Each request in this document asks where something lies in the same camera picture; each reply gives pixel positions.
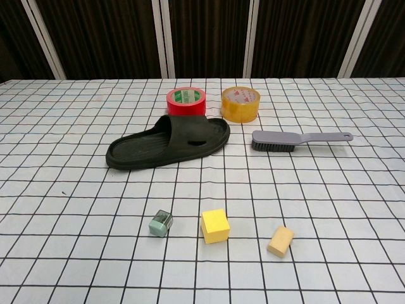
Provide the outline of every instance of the curtain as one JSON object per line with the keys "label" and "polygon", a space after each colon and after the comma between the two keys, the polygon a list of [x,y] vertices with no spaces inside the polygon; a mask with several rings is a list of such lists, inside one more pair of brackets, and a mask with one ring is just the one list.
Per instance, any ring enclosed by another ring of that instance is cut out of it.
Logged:
{"label": "curtain", "polygon": [[53,78],[21,1],[1,0],[0,83],[10,79]]}
{"label": "curtain", "polygon": [[252,77],[336,77],[364,2],[260,1]]}
{"label": "curtain", "polygon": [[169,0],[177,78],[242,77],[249,0]]}
{"label": "curtain", "polygon": [[68,79],[161,77],[149,0],[37,4]]}
{"label": "curtain", "polygon": [[383,0],[352,77],[405,77],[405,1]]}

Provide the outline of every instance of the gray brush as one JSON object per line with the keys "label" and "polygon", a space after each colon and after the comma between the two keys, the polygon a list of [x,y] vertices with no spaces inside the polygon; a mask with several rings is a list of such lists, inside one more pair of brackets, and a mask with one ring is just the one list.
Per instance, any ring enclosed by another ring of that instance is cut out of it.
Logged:
{"label": "gray brush", "polygon": [[298,144],[310,141],[352,141],[353,135],[348,132],[305,133],[253,131],[252,148],[258,151],[293,152]]}

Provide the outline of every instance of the small green box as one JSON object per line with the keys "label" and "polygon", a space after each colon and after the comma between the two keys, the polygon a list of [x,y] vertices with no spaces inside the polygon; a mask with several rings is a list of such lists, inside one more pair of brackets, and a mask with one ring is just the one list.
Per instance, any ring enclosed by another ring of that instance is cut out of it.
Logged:
{"label": "small green box", "polygon": [[149,223],[149,232],[154,236],[163,238],[173,223],[173,217],[170,213],[159,210]]}

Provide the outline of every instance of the yellow sponge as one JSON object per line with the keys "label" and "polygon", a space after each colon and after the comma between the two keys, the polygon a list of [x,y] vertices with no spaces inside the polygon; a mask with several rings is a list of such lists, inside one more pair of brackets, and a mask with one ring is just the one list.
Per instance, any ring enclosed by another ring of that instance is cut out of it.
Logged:
{"label": "yellow sponge", "polygon": [[267,246],[267,250],[279,258],[282,258],[290,246],[293,237],[294,233],[290,229],[280,226],[274,233],[269,245]]}
{"label": "yellow sponge", "polygon": [[225,211],[218,209],[202,212],[201,229],[206,244],[226,241],[230,227]]}

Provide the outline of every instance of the slide sandal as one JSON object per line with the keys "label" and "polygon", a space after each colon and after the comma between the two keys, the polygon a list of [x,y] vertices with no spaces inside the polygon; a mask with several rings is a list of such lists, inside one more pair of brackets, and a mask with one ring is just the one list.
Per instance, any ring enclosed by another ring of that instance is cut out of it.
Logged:
{"label": "slide sandal", "polygon": [[113,141],[106,162],[111,168],[130,170],[192,160],[218,151],[229,134],[224,119],[163,115],[153,128]]}

